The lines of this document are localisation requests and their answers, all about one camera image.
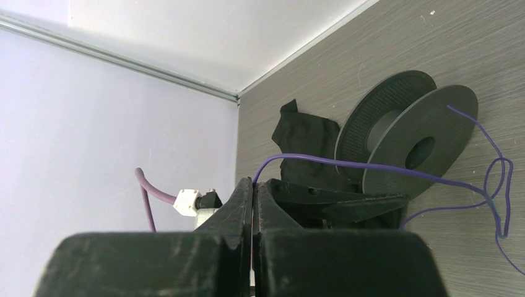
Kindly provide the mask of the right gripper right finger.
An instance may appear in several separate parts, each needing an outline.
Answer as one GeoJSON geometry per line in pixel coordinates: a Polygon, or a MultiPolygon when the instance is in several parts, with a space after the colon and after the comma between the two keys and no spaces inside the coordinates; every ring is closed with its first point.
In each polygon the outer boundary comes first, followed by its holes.
{"type": "Polygon", "coordinates": [[[267,183],[253,189],[257,296],[447,296],[435,260],[416,234],[305,229],[267,183]]]}

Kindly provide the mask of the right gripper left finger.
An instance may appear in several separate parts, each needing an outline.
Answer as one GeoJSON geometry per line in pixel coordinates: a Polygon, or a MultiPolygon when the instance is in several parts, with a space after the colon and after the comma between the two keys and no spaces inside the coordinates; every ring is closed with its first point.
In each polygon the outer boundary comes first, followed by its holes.
{"type": "Polygon", "coordinates": [[[52,253],[36,296],[249,296],[253,182],[192,232],[79,233],[52,253]]]}

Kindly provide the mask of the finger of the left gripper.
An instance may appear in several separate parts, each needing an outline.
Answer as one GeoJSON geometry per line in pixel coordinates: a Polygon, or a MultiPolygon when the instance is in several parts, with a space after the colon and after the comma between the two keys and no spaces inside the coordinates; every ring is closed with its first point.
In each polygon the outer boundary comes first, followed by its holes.
{"type": "Polygon", "coordinates": [[[279,179],[266,184],[277,205],[304,228],[396,230],[410,202],[404,194],[332,191],[279,179]]]}

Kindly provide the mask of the grey plastic cable spool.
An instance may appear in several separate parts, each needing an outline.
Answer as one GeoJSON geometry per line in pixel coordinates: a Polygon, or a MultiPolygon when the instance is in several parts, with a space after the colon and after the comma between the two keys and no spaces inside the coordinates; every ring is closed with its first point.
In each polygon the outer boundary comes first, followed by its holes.
{"type": "Polygon", "coordinates": [[[469,142],[479,102],[464,85],[437,87],[422,71],[387,77],[354,106],[336,140],[334,158],[370,164],[336,168],[365,194],[415,198],[431,185],[421,176],[386,171],[386,165],[442,177],[469,142]]]}

